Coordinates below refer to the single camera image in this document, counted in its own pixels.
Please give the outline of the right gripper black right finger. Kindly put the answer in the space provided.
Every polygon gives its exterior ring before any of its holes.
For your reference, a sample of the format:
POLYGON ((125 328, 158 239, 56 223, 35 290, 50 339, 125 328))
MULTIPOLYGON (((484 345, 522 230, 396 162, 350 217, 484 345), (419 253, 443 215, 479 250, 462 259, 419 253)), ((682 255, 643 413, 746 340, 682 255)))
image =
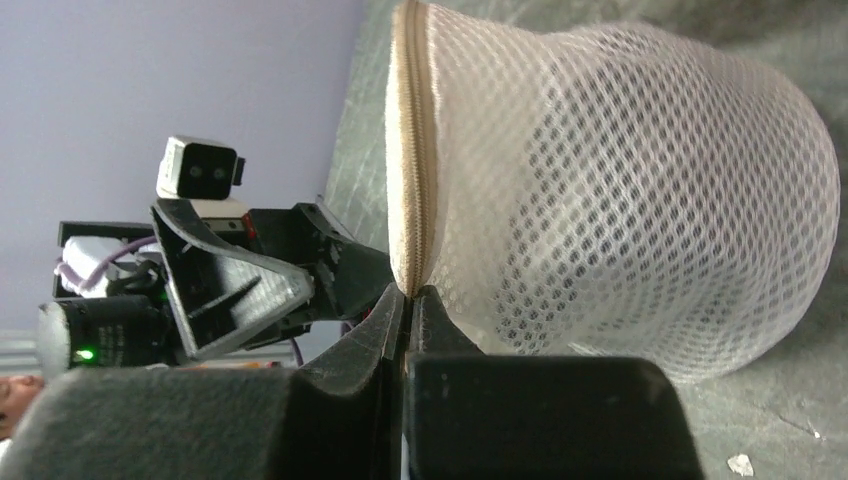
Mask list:
POLYGON ((633 357, 485 354, 432 286, 412 304, 414 479, 700 479, 677 392, 633 357))

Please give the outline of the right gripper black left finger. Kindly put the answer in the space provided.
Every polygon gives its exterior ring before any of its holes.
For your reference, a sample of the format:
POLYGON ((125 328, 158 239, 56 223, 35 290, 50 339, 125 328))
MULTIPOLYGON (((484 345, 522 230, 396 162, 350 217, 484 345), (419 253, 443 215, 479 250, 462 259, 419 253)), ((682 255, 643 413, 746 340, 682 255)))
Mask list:
POLYGON ((5 479, 397 479, 406 300, 298 369, 76 369, 52 380, 5 479))

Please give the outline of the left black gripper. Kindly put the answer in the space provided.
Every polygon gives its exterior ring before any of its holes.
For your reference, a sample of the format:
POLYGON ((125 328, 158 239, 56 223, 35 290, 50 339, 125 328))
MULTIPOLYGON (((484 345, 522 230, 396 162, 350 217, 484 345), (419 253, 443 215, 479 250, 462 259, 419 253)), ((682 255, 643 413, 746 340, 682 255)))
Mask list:
POLYGON ((151 215, 192 361, 287 340, 317 320, 358 322, 391 282, 388 255, 356 240, 321 201, 250 210, 244 245, 213 233, 187 200, 160 199, 151 215))

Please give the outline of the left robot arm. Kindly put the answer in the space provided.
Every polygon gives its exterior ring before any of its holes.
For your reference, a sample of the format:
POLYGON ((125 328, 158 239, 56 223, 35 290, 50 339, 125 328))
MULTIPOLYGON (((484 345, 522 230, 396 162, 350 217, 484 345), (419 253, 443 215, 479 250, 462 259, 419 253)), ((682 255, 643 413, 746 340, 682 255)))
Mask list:
POLYGON ((78 367, 182 366, 362 321, 392 278, 388 256, 313 203, 204 217, 159 200, 152 223, 64 222, 54 297, 39 309, 36 356, 55 377, 78 367))

